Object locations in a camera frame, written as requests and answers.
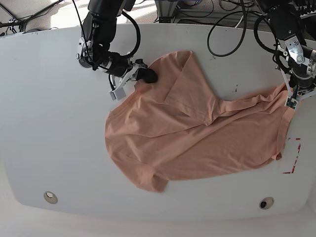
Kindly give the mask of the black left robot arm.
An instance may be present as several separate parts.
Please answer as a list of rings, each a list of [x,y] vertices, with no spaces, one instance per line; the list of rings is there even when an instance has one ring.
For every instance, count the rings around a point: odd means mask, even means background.
[[[262,15],[254,24],[258,44],[273,55],[288,91],[285,105],[296,109],[301,101],[316,93],[316,51],[307,46],[304,33],[316,36],[314,0],[258,0]],[[259,39],[258,26],[267,20],[275,38],[273,49]]]

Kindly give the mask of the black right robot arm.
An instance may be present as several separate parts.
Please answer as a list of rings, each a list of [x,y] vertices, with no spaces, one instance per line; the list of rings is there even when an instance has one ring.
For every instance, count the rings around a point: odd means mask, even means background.
[[[91,68],[94,71],[101,69],[108,74],[113,100],[121,100],[126,96],[123,87],[129,81],[156,83],[158,80],[154,70],[142,59],[131,61],[141,43],[140,28],[128,15],[134,3],[133,0],[91,0],[86,18],[80,21],[81,37],[76,59],[84,68]],[[127,18],[136,30],[136,45],[126,55],[109,51],[120,15]]]

